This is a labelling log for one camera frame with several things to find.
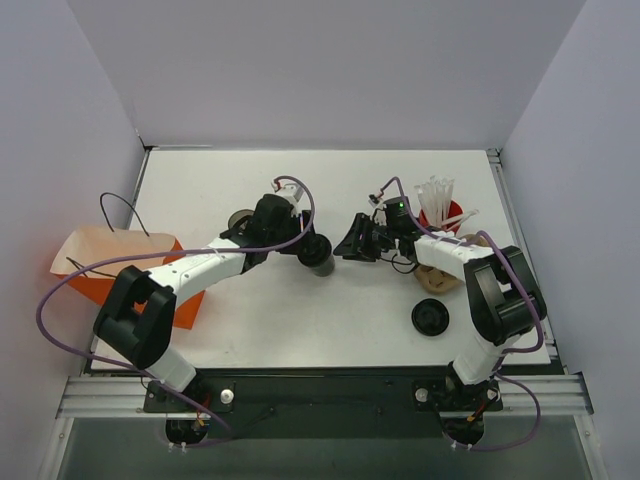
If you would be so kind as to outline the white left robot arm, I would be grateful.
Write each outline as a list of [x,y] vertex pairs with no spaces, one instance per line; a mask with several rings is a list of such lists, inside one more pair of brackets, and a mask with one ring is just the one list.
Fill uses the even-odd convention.
[[136,369],[168,386],[167,398],[179,410],[195,409],[203,398],[197,370],[170,345],[176,310],[216,283],[263,263],[271,251],[296,256],[319,277],[334,270],[330,240],[315,231],[311,211],[298,202],[296,192],[266,194],[204,253],[145,271],[126,267],[97,316],[95,334]]

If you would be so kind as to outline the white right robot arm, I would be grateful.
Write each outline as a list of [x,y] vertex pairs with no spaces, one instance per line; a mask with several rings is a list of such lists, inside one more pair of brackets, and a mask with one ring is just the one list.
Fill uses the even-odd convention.
[[522,251],[483,247],[458,239],[451,232],[426,229],[395,197],[382,203],[384,221],[358,213],[333,254],[345,260],[375,262],[395,250],[410,262],[440,270],[466,287],[470,339],[452,361],[455,376],[443,384],[446,401],[464,408],[477,399],[479,383],[497,371],[510,353],[531,349],[514,344],[533,329],[547,308],[538,283]]

